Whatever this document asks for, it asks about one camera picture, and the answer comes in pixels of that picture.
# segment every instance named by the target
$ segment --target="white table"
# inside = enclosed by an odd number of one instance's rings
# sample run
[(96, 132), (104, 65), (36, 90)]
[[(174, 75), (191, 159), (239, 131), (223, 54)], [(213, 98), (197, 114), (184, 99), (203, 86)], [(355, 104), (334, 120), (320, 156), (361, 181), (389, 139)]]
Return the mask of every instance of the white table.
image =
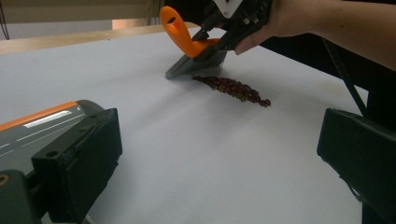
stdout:
[(267, 49), (230, 52), (220, 75), (265, 108), (165, 79), (181, 55), (165, 33), (1, 55), (0, 123), (71, 100), (119, 110), (123, 155), (90, 211), (98, 224), (361, 223), (316, 152), (326, 108), (359, 113), (341, 80)]

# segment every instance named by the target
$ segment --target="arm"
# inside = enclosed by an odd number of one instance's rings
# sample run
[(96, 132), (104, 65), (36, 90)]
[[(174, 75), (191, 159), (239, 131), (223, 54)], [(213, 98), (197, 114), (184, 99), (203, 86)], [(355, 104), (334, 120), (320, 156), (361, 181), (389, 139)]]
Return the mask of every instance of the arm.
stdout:
[(248, 36), (236, 54), (271, 36), (322, 36), (396, 71), (396, 6), (340, 0), (274, 0), (267, 25)]

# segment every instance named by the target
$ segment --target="orange stripe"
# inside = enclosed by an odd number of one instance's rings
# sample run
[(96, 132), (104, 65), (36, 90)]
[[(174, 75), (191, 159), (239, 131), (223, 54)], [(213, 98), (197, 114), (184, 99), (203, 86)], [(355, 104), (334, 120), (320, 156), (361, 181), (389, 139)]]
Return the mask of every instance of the orange stripe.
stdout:
[(32, 121), (34, 119), (39, 119), (39, 118), (45, 117), (47, 115), (53, 114), (55, 112), (58, 112), (60, 110), (63, 110), (63, 109), (66, 109), (68, 107), (75, 106), (75, 105), (77, 105), (77, 103), (74, 102), (74, 101), (67, 102), (67, 103), (64, 103), (62, 105), (56, 105), (56, 106), (48, 108), (46, 110), (43, 110), (43, 111), (31, 114), (31, 115), (22, 117), (20, 119), (14, 119), (14, 120), (9, 121), (7, 123), (0, 124), (0, 132), (2, 132), (5, 129), (9, 129), (9, 128), (21, 125), (23, 123), (27, 123), (27, 122)]

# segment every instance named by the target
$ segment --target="human hand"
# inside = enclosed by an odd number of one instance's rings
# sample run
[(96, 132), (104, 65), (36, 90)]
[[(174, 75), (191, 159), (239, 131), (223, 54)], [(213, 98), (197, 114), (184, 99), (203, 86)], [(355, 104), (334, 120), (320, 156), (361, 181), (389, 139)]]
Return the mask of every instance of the human hand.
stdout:
[(272, 36), (286, 37), (310, 33), (316, 26), (316, 17), (326, 5), (339, 0), (274, 0), (268, 23), (247, 36), (235, 48), (236, 54), (260, 45)]

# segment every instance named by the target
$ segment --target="roasted coffee bean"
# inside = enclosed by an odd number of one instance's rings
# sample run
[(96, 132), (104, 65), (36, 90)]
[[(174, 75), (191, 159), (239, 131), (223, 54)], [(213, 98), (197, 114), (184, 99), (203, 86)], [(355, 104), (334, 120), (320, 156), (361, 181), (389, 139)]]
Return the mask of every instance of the roasted coffee bean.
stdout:
[(257, 91), (251, 89), (247, 84), (242, 84), (240, 81), (227, 77), (193, 77), (192, 79), (205, 83), (213, 91), (228, 93), (241, 102), (250, 101), (265, 107), (271, 105), (270, 100), (262, 100)]

